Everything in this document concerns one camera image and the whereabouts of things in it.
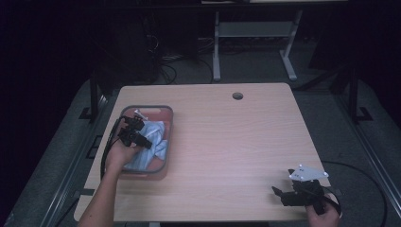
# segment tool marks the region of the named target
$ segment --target table leg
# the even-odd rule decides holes
[[[292,67],[291,61],[289,60],[289,52],[291,50],[292,44],[294,43],[295,35],[297,34],[298,25],[301,21],[302,11],[298,10],[295,16],[295,20],[292,23],[291,30],[288,35],[288,44],[286,49],[280,50],[280,56],[283,60],[284,66],[286,67],[287,74],[290,80],[296,80],[297,76],[295,75],[294,68]]]
[[[215,21],[215,51],[213,53],[213,80],[220,81],[220,60],[218,58],[218,11]]]

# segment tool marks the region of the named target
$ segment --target black cable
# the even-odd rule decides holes
[[[193,60],[193,59],[182,56],[182,57],[180,57],[180,58],[178,58],[178,59],[166,61],[165,64],[163,64],[163,65],[164,65],[164,66],[167,66],[166,63],[172,63],[172,62],[175,62],[175,61],[184,61],[184,60]],[[195,61],[200,61],[200,62],[204,63],[204,64],[207,66],[207,68],[208,68],[209,71],[210,71],[210,75],[211,75],[211,80],[210,80],[209,83],[213,83],[213,69],[212,69],[212,67],[210,66],[210,64],[207,63],[206,61],[202,60],[202,59],[195,59]]]
[[[206,61],[198,59],[198,61],[203,62],[204,64],[206,64],[206,66],[209,68],[210,74],[212,75],[212,78],[210,79],[209,83],[213,83],[213,69],[210,66],[210,64],[208,64]]]
[[[68,215],[68,213],[70,213],[71,209],[73,209],[73,207],[78,203],[79,199],[75,199],[73,201],[73,203],[70,205],[70,207],[68,207],[67,211],[65,211],[65,213],[61,216],[61,218],[59,219],[59,221],[57,221],[56,223],[56,227],[60,226],[61,222],[65,219],[65,217]]]
[[[385,227],[386,226],[386,220],[387,220],[387,200],[386,200],[386,196],[385,196],[383,190],[381,189],[380,185],[378,184],[378,182],[375,181],[375,179],[373,177],[371,177],[369,174],[367,174],[365,171],[363,171],[362,169],[359,169],[359,168],[357,168],[355,166],[351,166],[351,165],[344,164],[344,163],[325,161],[325,160],[322,160],[322,163],[349,167],[349,168],[351,168],[351,169],[353,169],[353,170],[365,175],[365,177],[367,177],[369,180],[371,180],[375,184],[375,187],[379,191],[381,199],[383,200],[383,204],[384,204],[383,217],[382,217],[382,220],[381,220],[381,223],[380,223],[380,227]]]
[[[114,138],[115,131],[117,130],[117,127],[120,125],[120,121],[121,121],[122,118],[123,117],[119,117],[115,121],[114,126],[112,128],[112,131],[110,132],[109,139],[107,140],[106,148],[104,149],[103,155],[101,156],[101,161],[100,161],[100,180],[102,180],[103,176],[104,176],[104,172],[105,172],[105,168],[106,168],[107,155],[109,154],[109,151],[112,148],[112,145],[115,142],[118,141],[118,139],[117,139],[114,142],[112,142],[112,140]]]
[[[170,65],[161,64],[161,66],[162,67],[167,67],[167,68],[171,69],[174,72],[174,77],[173,77],[173,79],[171,79],[169,77],[168,73],[163,68],[161,68],[162,75],[164,75],[164,76],[166,76],[168,78],[168,81],[165,78],[166,79],[166,84],[176,83],[175,80],[177,78],[177,70],[175,68],[173,68],[172,66],[170,66]]]

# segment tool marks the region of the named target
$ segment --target human arm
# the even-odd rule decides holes
[[[125,147],[117,140],[106,159],[106,172],[94,197],[79,220],[78,226],[113,226],[115,192],[118,177],[140,147]]]

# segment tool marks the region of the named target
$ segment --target forearm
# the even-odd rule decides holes
[[[121,169],[108,169],[78,226],[113,226],[114,201]]]

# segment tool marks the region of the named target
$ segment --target metal frame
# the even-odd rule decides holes
[[[220,60],[218,57],[219,37],[288,37],[285,49],[280,50],[280,57],[290,80],[296,80],[297,76],[289,60],[289,52],[297,34],[298,25],[303,11],[297,11],[292,22],[221,22],[219,12],[216,12],[215,20],[215,49],[213,53],[213,80],[220,81]]]

